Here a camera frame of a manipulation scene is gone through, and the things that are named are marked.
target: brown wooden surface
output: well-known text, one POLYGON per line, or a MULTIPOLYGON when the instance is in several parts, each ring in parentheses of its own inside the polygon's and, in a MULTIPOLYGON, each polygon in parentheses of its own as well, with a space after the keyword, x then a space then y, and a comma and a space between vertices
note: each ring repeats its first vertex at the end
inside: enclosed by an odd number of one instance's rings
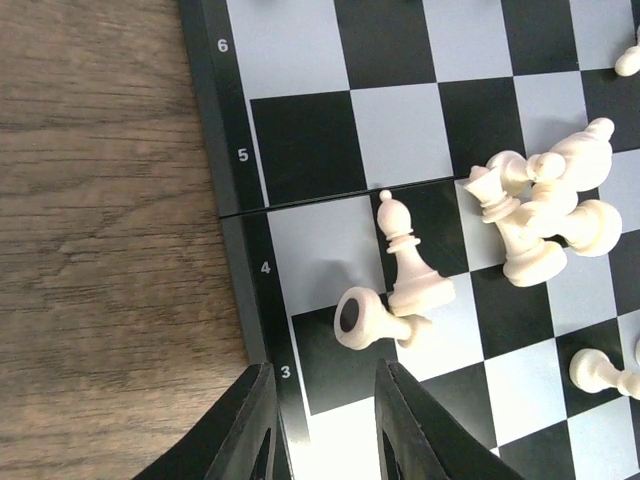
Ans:
POLYGON ((177 6, 0 0, 0 479, 130 478, 244 370, 177 6))

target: white square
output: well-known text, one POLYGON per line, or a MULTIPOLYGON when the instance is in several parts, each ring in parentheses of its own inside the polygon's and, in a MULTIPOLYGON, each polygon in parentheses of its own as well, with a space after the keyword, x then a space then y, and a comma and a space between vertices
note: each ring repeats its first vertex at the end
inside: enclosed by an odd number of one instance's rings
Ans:
POLYGON ((636 343, 640 340, 640 310, 620 315, 618 329, 624 368, 640 374, 640 365, 636 360, 636 343))
POLYGON ((622 231, 640 230, 640 150, 613 154, 611 173, 600 187, 600 200, 622 216, 622 231))
POLYGON ((451 277, 456 289, 453 302, 422 315, 433 321, 433 339, 428 348, 396 347, 398 361, 418 381, 468 367, 484 359, 478 327, 471 275, 451 277))
POLYGON ((269 212, 269 227, 287 313, 337 305, 353 286, 384 293, 368 196, 269 212))
POLYGON ((317 479, 380 479, 373 398, 309 419, 317 479))
POLYGON ((527 157, 553 145, 587 124, 580 72, 545 73, 514 78, 527 157))
POLYGON ((555 339, 485 361, 498 446, 567 418, 555 339))
POLYGON ((609 257, 581 257, 565 248, 567 266, 547 282, 556 336, 580 330, 616 316, 609 257))
POLYGON ((466 182, 456 180, 455 186, 469 271, 475 272, 503 264, 506 250, 498 228, 482 222, 480 202, 463 188, 466 182))
POLYGON ((500 0, 423 0, 439 82, 513 75, 500 0))
POLYGON ((620 480, 638 472, 629 398, 569 419, 576 480, 620 480))
POLYGON ((349 90, 332 0, 233 0, 227 8, 249 100, 349 90))
POLYGON ((453 175, 436 84, 351 91, 367 186, 453 175))
POLYGON ((629 0, 571 0, 571 17, 580 70, 613 68, 636 44, 629 0))

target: checkered pattern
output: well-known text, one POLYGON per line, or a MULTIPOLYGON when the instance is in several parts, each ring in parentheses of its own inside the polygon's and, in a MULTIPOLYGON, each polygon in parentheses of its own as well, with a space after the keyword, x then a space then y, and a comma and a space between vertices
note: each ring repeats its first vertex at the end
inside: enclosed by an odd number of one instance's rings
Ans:
POLYGON ((635 42, 640 3, 227 6, 265 205, 277 207, 244 212, 242 222, 251 269, 269 263, 278 279, 253 282, 256 290, 260 282, 278 285, 256 295, 267 298, 263 328, 277 322, 280 293, 286 312, 289 331, 264 335, 283 373, 296 478, 378 478, 372 395, 380 357, 400 360, 526 478, 640 474, 640 407, 613 390, 583 393, 567 373, 572 355, 587 346, 640 371, 633 358, 640 76, 619 78, 612 69, 635 42), (556 278, 513 287, 501 270, 502 240, 480 221, 461 179, 498 151, 541 153, 600 116, 616 124, 614 166, 582 198, 620 210, 619 244, 593 259, 567 249, 569 264, 556 278), (428 351, 383 339, 356 352, 333 334, 346 289, 369 287, 383 300, 392 290, 395 259, 375 224, 381 188, 409 207, 422 257, 456 286, 454 302, 426 312, 438 335, 428 351))

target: white chess piece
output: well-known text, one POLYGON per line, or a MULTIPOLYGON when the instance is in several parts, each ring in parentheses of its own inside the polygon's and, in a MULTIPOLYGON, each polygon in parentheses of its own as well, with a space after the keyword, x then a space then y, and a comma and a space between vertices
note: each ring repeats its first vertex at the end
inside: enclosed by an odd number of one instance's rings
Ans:
POLYGON ((380 200, 378 226, 390 242, 387 253, 395 254, 398 264, 398 276, 389 296, 393 314, 421 314, 451 302, 456 296, 453 282, 427 265, 416 249, 420 239, 412 235, 409 209, 394 200, 388 190, 380 193, 380 200))
POLYGON ((560 140, 551 153, 561 155, 565 169, 559 180, 568 182, 576 192, 586 192, 602 185, 611 172, 613 148, 609 140, 615 130, 608 118, 596 118, 582 132, 560 140))
POLYGON ((569 378, 587 393, 615 388, 622 395, 640 399, 640 376, 631 370, 618 370, 600 350, 585 348, 569 364, 569 378))
POLYGON ((616 61, 615 70, 621 77, 629 77, 640 71, 640 27, 636 39, 638 44, 628 48, 616 61))
POLYGON ((381 338, 393 338, 403 348, 427 344, 433 323, 419 315, 405 318, 390 314, 378 294, 369 288, 347 290, 336 308, 333 330, 336 339, 353 350, 367 348, 381 338))
POLYGON ((532 216, 526 223, 529 235, 549 238, 560 235, 578 255, 599 257, 616 246, 622 234, 622 217, 612 205, 585 200, 565 216, 532 216))
POLYGON ((552 152, 532 155, 528 160, 525 160, 518 152, 504 150, 489 159, 487 168, 499 168, 502 188, 508 195, 517 197, 532 182, 546 182, 562 175, 565 169, 565 160, 562 156, 552 152))
POLYGON ((524 235, 530 214, 519 208, 520 200, 507 195, 500 183, 500 169, 475 166, 465 190, 476 197, 483 209, 482 221, 495 223, 506 248, 503 272, 517 287, 546 282, 567 266, 567 256, 556 242, 524 235))

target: wood grain surface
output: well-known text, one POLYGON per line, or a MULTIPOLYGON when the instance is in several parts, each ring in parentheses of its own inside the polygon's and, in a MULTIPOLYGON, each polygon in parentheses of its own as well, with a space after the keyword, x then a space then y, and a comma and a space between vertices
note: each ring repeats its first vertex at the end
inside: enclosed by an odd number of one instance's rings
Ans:
POLYGON ((177 5, 0 0, 0 479, 131 478, 247 365, 177 5))

